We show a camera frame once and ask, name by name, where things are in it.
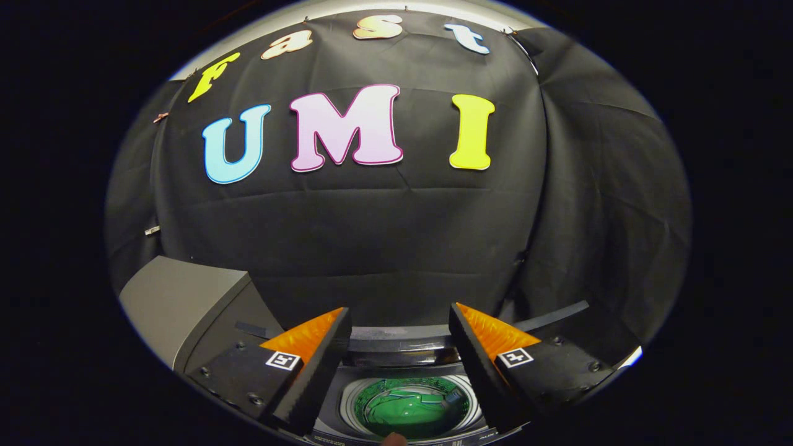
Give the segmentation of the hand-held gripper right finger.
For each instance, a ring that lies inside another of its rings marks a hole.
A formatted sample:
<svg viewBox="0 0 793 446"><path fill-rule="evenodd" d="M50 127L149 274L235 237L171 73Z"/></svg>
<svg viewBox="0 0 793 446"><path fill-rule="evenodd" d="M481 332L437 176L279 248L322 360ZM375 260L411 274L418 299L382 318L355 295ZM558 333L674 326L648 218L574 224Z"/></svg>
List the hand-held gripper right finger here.
<svg viewBox="0 0 793 446"><path fill-rule="evenodd" d="M552 418L615 372L570 339L541 339L456 302L449 330L488 426L504 434Z"/></svg>

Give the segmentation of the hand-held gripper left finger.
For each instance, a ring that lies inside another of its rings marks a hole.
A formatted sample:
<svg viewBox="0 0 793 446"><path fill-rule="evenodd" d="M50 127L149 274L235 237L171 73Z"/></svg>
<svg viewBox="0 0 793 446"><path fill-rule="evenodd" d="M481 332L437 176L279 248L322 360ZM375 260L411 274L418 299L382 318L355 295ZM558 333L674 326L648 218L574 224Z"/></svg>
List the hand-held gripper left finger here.
<svg viewBox="0 0 793 446"><path fill-rule="evenodd" d="M348 351L346 307L260 344L235 344L187 370L187 377L241 417L295 437L311 434L341 359Z"/></svg>

